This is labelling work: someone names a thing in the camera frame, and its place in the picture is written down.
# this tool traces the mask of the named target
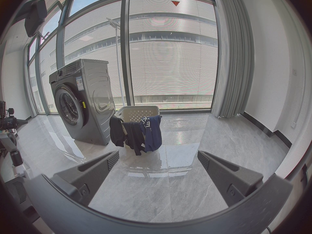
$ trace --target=light pole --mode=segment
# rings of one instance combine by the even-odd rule
[[[113,26],[116,29],[116,53],[117,53],[117,67],[118,67],[118,76],[119,76],[119,85],[120,85],[120,92],[121,92],[121,99],[122,99],[122,104],[124,106],[124,98],[123,98],[123,91],[122,91],[122,86],[121,86],[121,77],[120,77],[120,69],[119,69],[119,57],[118,57],[118,35],[117,35],[117,30],[120,29],[120,24],[116,21],[113,21],[112,19],[106,18],[109,22],[110,25]]]

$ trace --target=front-loading washing machine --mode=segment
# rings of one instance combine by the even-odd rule
[[[73,139],[107,145],[115,104],[107,61],[79,59],[49,76],[57,111]]]

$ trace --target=floor-to-ceiling window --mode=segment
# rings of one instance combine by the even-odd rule
[[[135,104],[210,108],[218,57],[214,6],[198,0],[130,0],[129,11]]]
[[[119,85],[116,31],[109,19],[120,22],[121,1],[103,5],[89,11],[65,26],[64,30],[64,63],[69,64],[80,58],[108,61],[108,74],[116,109],[123,106]],[[122,68],[120,41],[118,41],[119,66]],[[121,72],[123,94],[123,76]]]
[[[127,64],[127,80],[132,81],[135,105],[157,105],[160,109],[211,108],[216,83],[218,35],[214,6],[209,1],[213,0],[130,0],[131,68],[128,69]],[[62,33],[63,56],[58,54],[57,60],[59,29],[56,28],[61,8],[60,3],[54,6],[40,31],[43,38],[35,38],[29,48],[30,62],[39,64],[36,68],[40,70],[42,88],[37,93],[44,95],[44,108],[46,111],[48,108],[49,113],[57,112],[49,84],[49,75],[57,70],[57,63],[64,61],[67,65],[85,58],[109,62],[111,90],[118,110],[123,106],[121,89],[127,103],[122,69],[124,56],[122,60],[120,30],[117,30],[116,43],[116,31],[109,19],[116,23],[125,20],[120,18],[121,0],[71,0],[67,12],[69,18],[65,20]],[[40,46],[34,55],[37,39]],[[39,62],[34,61],[34,56],[39,57]]]
[[[50,74],[57,70],[57,60],[55,53],[56,38],[57,36],[52,37],[52,39],[50,39],[39,52],[41,83],[50,113],[57,113],[51,85],[49,83]]]
[[[40,95],[39,95],[39,91],[38,91],[36,71],[35,71],[35,61],[32,61],[28,67],[29,67],[30,86],[32,89],[33,98],[35,100],[35,106],[37,108],[38,113],[44,113],[44,108],[43,108]]]

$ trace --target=gray curtain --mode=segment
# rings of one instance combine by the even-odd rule
[[[253,43],[241,0],[216,0],[219,14],[219,72],[212,113],[231,117],[244,110],[252,82]]]

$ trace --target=laundry basket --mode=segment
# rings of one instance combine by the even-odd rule
[[[158,106],[125,106],[119,109],[115,116],[121,118],[124,122],[140,122],[144,116],[159,115]]]

